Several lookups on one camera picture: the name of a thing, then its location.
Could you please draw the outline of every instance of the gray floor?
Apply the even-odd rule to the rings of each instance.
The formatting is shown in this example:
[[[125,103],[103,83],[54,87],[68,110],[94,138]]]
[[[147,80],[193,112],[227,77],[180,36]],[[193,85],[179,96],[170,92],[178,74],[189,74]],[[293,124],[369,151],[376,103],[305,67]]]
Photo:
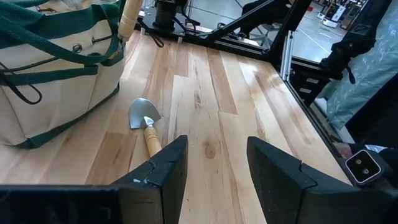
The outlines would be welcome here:
[[[255,0],[190,0],[190,17],[201,23],[201,26],[215,29],[217,23],[225,24],[237,19],[242,12],[242,6]],[[146,6],[152,0],[145,0]],[[322,7],[312,3],[312,12],[306,12],[295,33],[293,55],[314,62],[329,56],[331,45],[340,41],[346,31],[340,28],[330,28],[320,23],[317,14]],[[251,35],[261,35],[265,32],[262,27],[254,29]],[[273,40],[277,32],[269,33]]]

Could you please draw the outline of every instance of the black cable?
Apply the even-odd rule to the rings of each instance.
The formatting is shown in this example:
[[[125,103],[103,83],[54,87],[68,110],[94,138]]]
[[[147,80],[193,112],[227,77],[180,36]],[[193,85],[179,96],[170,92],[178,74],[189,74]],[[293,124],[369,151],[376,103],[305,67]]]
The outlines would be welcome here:
[[[11,73],[11,75],[16,75],[13,71],[11,71],[9,68],[7,68],[2,62],[0,62],[0,65],[5,69],[7,72]],[[37,103],[40,103],[43,99],[43,94],[32,84],[28,84],[33,90],[36,91],[36,93],[39,95],[39,99],[35,102],[28,100],[19,90],[18,88],[8,79],[7,75],[4,74],[3,72],[0,72],[0,79],[25,103],[30,104],[30,105],[36,105]]]
[[[148,34],[150,35],[150,37],[154,40],[155,44],[160,47],[163,48],[164,47],[164,42],[162,39],[160,39],[158,36],[156,36],[155,34],[148,32]]]
[[[350,82],[351,84],[355,84],[355,76],[354,76],[354,74],[353,74],[353,71],[351,70],[351,68],[350,68],[348,65],[347,65],[346,69],[347,69],[347,72],[348,72],[348,79],[349,79],[349,82]]]
[[[109,35],[107,37],[102,37],[102,38],[99,38],[99,39],[94,39],[94,37],[93,37],[91,42],[93,44],[95,44],[95,43],[97,43],[99,41],[107,40],[107,39],[110,39],[110,38],[112,38],[112,35]],[[72,50],[72,51],[74,53],[78,53],[78,50],[79,49]],[[30,64],[30,65],[25,65],[25,66],[18,67],[18,68],[8,68],[7,70],[0,69],[0,72],[10,72],[10,71],[12,71],[12,72],[20,72],[22,70],[30,69],[30,68],[33,68],[33,67],[36,67],[36,66],[39,66],[39,65],[43,65],[45,63],[53,62],[53,61],[58,60],[58,59],[59,59],[58,57],[53,57],[53,58],[45,59],[43,61],[35,62],[35,63]]]
[[[173,21],[176,22],[185,32],[187,31],[187,28],[185,28],[184,25],[177,19],[176,17],[173,18]]]
[[[149,32],[148,27],[142,21],[138,21],[138,23],[141,27],[143,27],[145,29],[145,32],[147,32],[150,35],[150,37],[154,40],[155,44],[158,47],[160,47],[160,48],[164,47],[164,42],[161,38],[159,38],[157,35],[153,34],[152,32]]]
[[[182,8],[181,8],[181,14],[182,14],[183,17],[185,17],[187,19],[188,22],[190,22],[192,24],[193,31],[197,32],[197,27],[195,26],[195,23],[191,20],[191,18],[189,18],[189,16],[186,15],[186,13],[184,12],[184,10]]]

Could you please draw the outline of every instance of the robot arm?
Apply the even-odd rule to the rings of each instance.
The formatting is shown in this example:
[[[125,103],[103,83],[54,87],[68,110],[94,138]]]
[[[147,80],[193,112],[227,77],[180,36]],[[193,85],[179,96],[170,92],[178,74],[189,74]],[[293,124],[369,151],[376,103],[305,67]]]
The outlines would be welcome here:
[[[349,80],[354,84],[355,78],[348,63],[351,58],[365,54],[374,47],[377,27],[391,1],[369,0],[343,40],[333,44],[329,57],[322,59],[322,67],[332,73],[342,73],[347,69]]]

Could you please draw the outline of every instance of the light blue fabric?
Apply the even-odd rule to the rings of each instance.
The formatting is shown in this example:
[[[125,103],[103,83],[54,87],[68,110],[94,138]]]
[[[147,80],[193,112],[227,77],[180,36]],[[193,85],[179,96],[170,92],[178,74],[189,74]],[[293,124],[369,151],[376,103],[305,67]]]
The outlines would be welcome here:
[[[353,58],[351,67],[356,84],[351,84],[345,70],[344,78],[332,83],[336,90],[328,100],[327,116],[341,129],[394,75],[398,73],[398,0],[393,0],[377,27],[375,46]]]
[[[369,149],[373,152],[377,152],[380,153],[381,151],[388,149],[388,147],[384,147],[384,146],[375,146],[375,145],[365,145],[366,149]]]

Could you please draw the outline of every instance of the wood grain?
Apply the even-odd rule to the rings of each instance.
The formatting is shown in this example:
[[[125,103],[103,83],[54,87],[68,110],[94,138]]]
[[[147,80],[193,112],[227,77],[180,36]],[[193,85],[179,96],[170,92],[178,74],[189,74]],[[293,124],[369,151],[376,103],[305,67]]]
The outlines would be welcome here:
[[[265,223],[246,159],[257,136],[349,183],[271,64],[165,40],[158,48],[134,33],[126,46],[121,90],[93,114],[39,149],[0,146],[0,182],[108,184],[148,160],[142,130],[127,112],[152,100],[162,146],[189,140],[180,223]]]

